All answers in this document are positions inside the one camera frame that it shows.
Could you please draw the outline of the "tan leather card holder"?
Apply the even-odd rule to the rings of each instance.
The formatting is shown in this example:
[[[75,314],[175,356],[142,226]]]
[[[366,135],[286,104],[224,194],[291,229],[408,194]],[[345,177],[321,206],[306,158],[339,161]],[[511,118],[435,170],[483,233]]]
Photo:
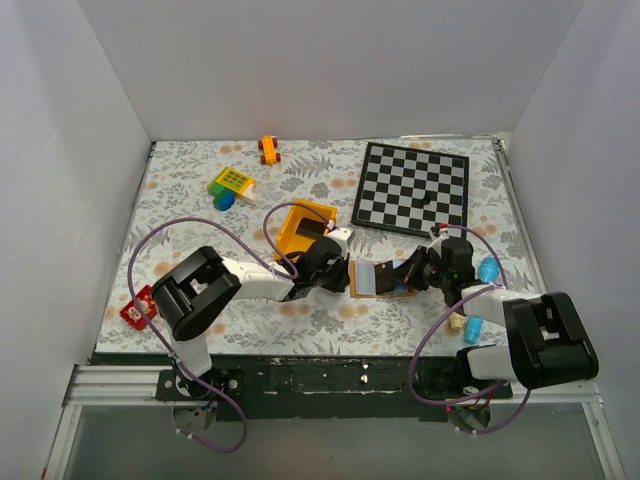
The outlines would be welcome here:
[[[350,295],[352,298],[386,298],[413,296],[413,293],[389,293],[377,295],[375,288],[374,266],[369,261],[351,261],[349,266]]]

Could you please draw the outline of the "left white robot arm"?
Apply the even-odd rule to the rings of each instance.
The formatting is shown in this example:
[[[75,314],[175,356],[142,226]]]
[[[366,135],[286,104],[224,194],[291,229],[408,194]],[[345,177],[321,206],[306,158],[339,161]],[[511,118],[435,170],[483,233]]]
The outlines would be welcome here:
[[[221,257],[201,247],[157,281],[151,297],[171,330],[171,347],[182,371],[178,387],[193,400],[205,398],[213,386],[206,331],[233,300],[289,302],[320,287],[342,293],[350,283],[349,238],[339,228],[314,241],[294,262],[298,277],[283,278],[283,261],[265,266]]]

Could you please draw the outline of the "dark credit card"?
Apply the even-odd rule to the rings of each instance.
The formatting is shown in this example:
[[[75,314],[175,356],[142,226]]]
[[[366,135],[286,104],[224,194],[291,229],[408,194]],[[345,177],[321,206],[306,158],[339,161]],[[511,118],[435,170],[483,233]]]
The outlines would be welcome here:
[[[309,239],[319,239],[325,235],[326,224],[321,220],[302,218],[296,228],[295,234]]]
[[[394,261],[378,263],[374,266],[375,288],[377,295],[385,295],[396,290],[396,281],[393,278]]]

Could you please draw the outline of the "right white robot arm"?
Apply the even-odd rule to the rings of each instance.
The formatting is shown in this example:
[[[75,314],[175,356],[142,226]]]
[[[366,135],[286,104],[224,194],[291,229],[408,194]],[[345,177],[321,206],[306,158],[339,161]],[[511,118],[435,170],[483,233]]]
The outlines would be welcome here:
[[[521,294],[483,281],[472,264],[473,247],[462,238],[420,246],[383,274],[416,291],[436,288],[447,307],[505,328],[504,345],[466,348],[456,355],[454,389],[475,397],[489,380],[517,381],[538,389],[593,379],[599,373],[595,349],[568,294]]]

